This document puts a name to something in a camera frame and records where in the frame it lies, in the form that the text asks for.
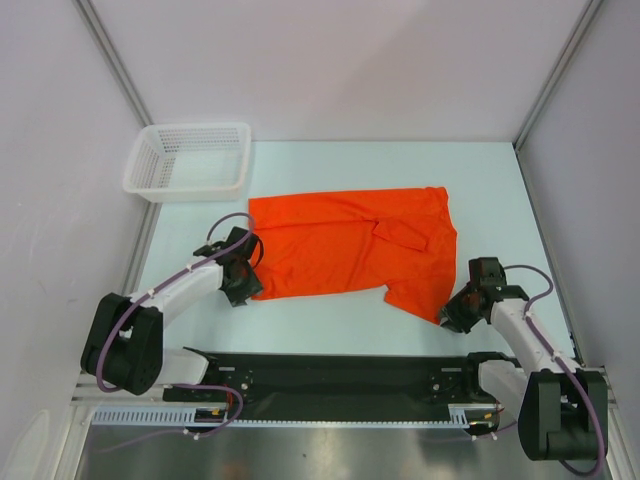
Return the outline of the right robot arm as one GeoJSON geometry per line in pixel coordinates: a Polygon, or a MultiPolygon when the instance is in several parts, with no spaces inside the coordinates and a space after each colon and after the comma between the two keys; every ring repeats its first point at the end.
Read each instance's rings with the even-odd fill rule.
{"type": "Polygon", "coordinates": [[[554,286],[529,296],[507,279],[495,257],[468,263],[469,280],[441,308],[441,327],[469,333],[484,321],[507,342],[515,358],[478,356],[463,373],[461,388],[473,401],[492,396],[517,425],[525,455],[534,461],[593,461],[598,472],[608,450],[608,388],[603,375],[589,370],[551,341],[533,305],[554,286]]]}

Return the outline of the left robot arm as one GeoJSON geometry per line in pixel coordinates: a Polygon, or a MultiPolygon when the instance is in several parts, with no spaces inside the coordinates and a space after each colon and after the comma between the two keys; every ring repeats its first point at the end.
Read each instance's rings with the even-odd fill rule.
{"type": "Polygon", "coordinates": [[[187,265],[146,291],[110,293],[96,309],[81,359],[100,390],[142,395],[156,385],[178,385],[199,400],[213,398],[220,376],[215,358],[192,347],[165,345],[168,326],[204,297],[221,292],[233,307],[262,292],[254,255],[264,255],[255,233],[234,227],[226,239],[195,250],[187,265]]]}

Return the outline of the orange t shirt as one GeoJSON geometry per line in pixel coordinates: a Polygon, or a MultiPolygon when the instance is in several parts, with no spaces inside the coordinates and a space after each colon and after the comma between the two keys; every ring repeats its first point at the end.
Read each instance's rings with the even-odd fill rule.
{"type": "Polygon", "coordinates": [[[265,253],[258,299],[384,287],[389,305],[435,323],[456,281],[457,232],[443,187],[255,197],[265,253]]]}

